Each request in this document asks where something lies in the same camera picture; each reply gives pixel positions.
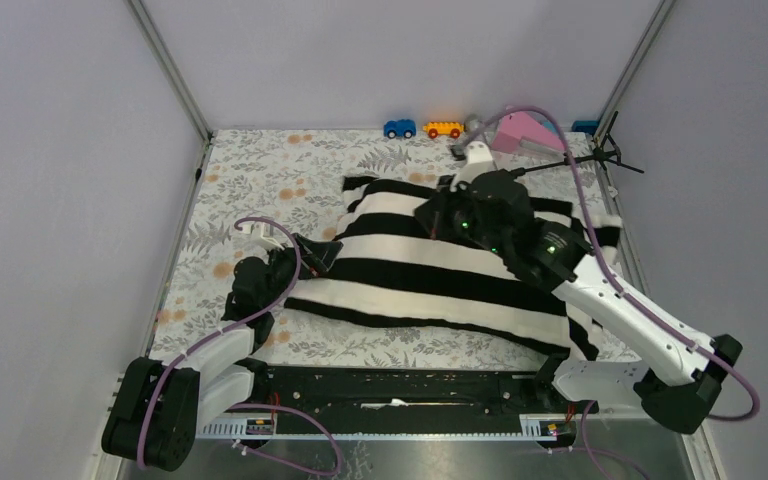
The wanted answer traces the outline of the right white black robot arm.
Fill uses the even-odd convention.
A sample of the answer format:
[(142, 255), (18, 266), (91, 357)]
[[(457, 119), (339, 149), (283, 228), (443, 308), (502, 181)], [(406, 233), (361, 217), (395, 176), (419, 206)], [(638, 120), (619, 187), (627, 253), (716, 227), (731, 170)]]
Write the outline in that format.
[(443, 184), (414, 217), (434, 240), (461, 240), (496, 254), (517, 280), (579, 309), (639, 356), (617, 366), (572, 358), (557, 364), (533, 386), (543, 410), (557, 412), (570, 401), (641, 408), (680, 434), (711, 418), (742, 344), (689, 327), (601, 267), (584, 234), (538, 217), (526, 187), (509, 172)]

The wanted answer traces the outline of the black white striped pillowcase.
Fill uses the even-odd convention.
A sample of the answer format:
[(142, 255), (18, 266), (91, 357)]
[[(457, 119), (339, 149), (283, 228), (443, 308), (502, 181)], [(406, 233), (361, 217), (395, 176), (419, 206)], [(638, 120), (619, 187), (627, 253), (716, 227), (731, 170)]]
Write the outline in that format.
[(486, 333), (544, 355), (594, 360), (603, 327), (581, 310), (517, 280), (496, 255), (434, 240), (414, 217), (433, 189), (349, 176), (342, 245), (322, 276), (300, 280), (288, 309), (370, 328), (445, 327)]

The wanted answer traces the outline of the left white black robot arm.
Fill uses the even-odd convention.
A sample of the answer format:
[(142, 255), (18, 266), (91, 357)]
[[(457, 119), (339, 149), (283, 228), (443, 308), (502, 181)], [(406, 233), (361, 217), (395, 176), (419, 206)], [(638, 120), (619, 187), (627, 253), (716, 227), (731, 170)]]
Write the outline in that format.
[(248, 411), (267, 404), (265, 365), (251, 356), (270, 335), (271, 311), (298, 281), (324, 276), (343, 245), (301, 235), (288, 246), (264, 245), (266, 258), (236, 263), (217, 329), (197, 348), (130, 362), (101, 436), (104, 453), (174, 471), (197, 433), (220, 414), (235, 404)]

